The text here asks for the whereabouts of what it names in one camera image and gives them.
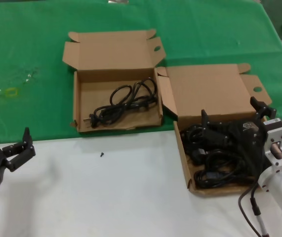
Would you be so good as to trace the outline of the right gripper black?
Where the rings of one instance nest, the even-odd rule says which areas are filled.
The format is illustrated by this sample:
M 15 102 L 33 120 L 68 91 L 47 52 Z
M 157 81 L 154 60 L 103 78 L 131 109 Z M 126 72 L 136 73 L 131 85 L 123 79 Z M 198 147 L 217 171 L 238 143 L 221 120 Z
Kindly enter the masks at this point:
M 255 114 L 249 118 L 236 119 L 230 122 L 211 122 L 205 110 L 201 111 L 202 139 L 208 147 L 229 147 L 233 141 L 236 151 L 246 165 L 248 173 L 258 178 L 264 167 L 264 132 L 262 118 L 276 117 L 277 110 L 254 96 L 250 104 Z

